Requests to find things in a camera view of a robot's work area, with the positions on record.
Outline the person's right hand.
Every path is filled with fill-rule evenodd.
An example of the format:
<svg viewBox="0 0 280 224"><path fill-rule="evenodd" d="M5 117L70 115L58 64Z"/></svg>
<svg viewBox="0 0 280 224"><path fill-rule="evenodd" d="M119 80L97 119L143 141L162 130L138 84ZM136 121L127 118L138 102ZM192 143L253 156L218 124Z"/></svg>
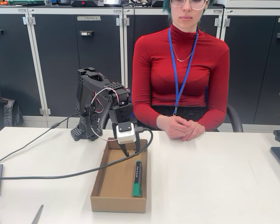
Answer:
<svg viewBox="0 0 280 224"><path fill-rule="evenodd" d="M170 139L185 137L187 134L190 133L191 128L187 120L178 116L171 116L165 118L166 120L163 130L167 133Z"/></svg>

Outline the person's left hand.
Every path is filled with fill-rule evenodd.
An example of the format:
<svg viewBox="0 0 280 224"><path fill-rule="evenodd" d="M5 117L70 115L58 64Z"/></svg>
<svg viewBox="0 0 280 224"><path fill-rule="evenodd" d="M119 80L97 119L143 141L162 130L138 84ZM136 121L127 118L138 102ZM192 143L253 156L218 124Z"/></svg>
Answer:
<svg viewBox="0 0 280 224"><path fill-rule="evenodd" d="M205 127L203 125L192 120L187 122L187 127L189 127L189 130L186 131L186 135L179 137L179 140L190 141L205 132Z"/></svg>

